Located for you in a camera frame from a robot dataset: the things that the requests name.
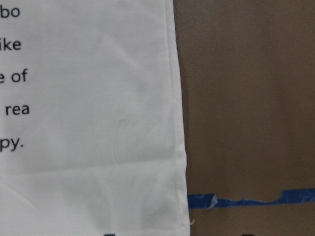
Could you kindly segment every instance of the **blue tape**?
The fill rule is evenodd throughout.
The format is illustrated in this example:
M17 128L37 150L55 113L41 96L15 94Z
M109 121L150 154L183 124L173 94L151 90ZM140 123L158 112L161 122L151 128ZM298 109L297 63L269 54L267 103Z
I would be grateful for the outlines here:
M285 190L282 192L281 197L273 202L263 202L249 199L241 199L238 201L232 201L229 199L217 199L215 194L188 195L188 206L190 209L210 209L213 207L269 206L278 204L299 204L307 202L315 202L315 188Z

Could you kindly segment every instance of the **cardboard box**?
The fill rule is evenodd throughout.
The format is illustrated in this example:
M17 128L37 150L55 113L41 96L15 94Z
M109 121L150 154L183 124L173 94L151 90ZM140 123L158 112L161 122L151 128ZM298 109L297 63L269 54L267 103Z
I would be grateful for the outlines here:
M189 194L315 187L315 2L175 0ZM315 235L315 204L192 210L192 236Z

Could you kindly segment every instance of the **tape strip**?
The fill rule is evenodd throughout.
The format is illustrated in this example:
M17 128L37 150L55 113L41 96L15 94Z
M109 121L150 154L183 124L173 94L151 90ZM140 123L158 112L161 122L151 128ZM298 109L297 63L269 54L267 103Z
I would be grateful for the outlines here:
M281 197L273 202L263 202L250 199L232 201L229 199L217 199L215 194L188 195L188 206L190 209L213 207L244 207L244 206L269 206L279 204L300 204L315 202L315 188L285 190Z

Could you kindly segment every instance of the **white cloth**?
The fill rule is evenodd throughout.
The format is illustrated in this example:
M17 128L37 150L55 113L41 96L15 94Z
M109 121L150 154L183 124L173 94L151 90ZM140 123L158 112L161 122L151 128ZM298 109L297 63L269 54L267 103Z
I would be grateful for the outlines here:
M1 5L0 236L188 236L173 2Z

